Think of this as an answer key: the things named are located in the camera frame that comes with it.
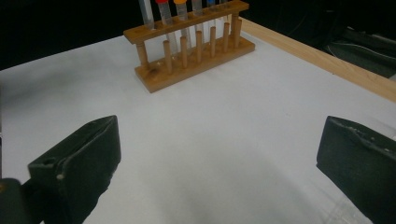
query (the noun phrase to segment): black object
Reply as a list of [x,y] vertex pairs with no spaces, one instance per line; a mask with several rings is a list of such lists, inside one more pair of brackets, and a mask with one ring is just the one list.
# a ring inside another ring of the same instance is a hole
[[244,0],[241,16],[311,47],[328,41],[341,0]]
[[374,223],[396,223],[396,142],[328,117],[317,167]]
[[117,117],[91,121],[31,162],[31,179],[0,181],[0,223],[82,223],[120,163]]

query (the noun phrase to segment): white table surface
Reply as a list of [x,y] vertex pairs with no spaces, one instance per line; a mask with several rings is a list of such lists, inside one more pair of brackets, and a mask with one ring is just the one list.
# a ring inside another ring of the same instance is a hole
[[327,116],[395,139],[396,104],[244,37],[254,52],[152,94],[122,36],[1,71],[3,176],[23,183],[30,161],[117,115],[122,160],[85,223],[370,223],[316,167],[318,145]]

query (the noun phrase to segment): test tube cap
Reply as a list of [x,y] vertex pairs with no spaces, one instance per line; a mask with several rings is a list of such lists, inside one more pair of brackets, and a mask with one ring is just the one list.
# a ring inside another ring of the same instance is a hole
[[175,4],[183,4],[186,3],[187,0],[174,0]]

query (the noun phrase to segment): test tube rack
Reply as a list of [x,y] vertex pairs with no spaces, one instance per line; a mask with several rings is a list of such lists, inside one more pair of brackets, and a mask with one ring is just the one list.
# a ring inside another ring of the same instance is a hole
[[[134,70],[149,92],[159,91],[189,77],[193,77],[208,69],[227,63],[242,55],[250,53],[255,45],[240,36],[242,20],[239,12],[248,9],[248,3],[233,0],[224,5],[216,5],[215,10],[203,8],[203,16],[195,17],[188,13],[187,21],[180,21],[173,17],[172,25],[163,25],[155,21],[155,29],[147,26],[138,26],[123,32],[124,36],[135,44],[141,65]],[[187,52],[186,38],[180,38],[181,51],[172,57],[169,41],[163,41],[164,58],[149,62],[145,41],[160,35],[166,35],[183,28],[212,21],[217,18],[231,15],[231,23],[224,23],[223,36],[216,39],[216,27],[210,28],[210,41],[202,46],[202,33],[196,32],[196,47]]]

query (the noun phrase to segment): test tube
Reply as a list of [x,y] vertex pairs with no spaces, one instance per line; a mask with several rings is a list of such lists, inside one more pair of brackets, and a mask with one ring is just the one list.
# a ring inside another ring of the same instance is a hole
[[[176,4],[178,19],[180,21],[188,20],[189,18],[187,16],[187,7],[186,7],[187,0],[174,0],[174,2]],[[189,28],[181,29],[181,35],[186,36],[187,52],[190,53],[191,51],[190,29]]]
[[[209,8],[210,11],[216,11],[216,1],[215,0],[207,0],[206,1],[206,6]],[[216,27],[216,20],[213,21],[208,21],[208,33],[210,34],[210,28],[212,26]]]
[[[171,15],[171,10],[169,8],[168,0],[155,0],[155,2],[158,4],[158,9],[160,10],[161,19],[163,21],[163,24],[164,25],[172,25],[173,24],[172,15]],[[175,32],[167,33],[166,39],[169,40],[172,55],[176,56],[177,55],[177,42],[176,42]]]
[[219,6],[221,8],[226,8],[228,7],[228,0],[219,0]]
[[[192,1],[192,14],[195,17],[200,17],[204,15],[204,12],[202,11],[202,0],[191,0]],[[204,25],[202,23],[196,24],[195,25],[195,32],[201,31],[202,32],[202,43],[205,43],[205,38],[204,38]]]
[[214,11],[214,10],[216,10],[216,1],[215,1],[215,0],[207,0],[207,1],[206,1],[206,6],[207,6],[211,11]]
[[148,29],[154,29],[154,17],[152,16],[151,3],[149,0],[139,0],[140,11],[142,12],[143,23]]

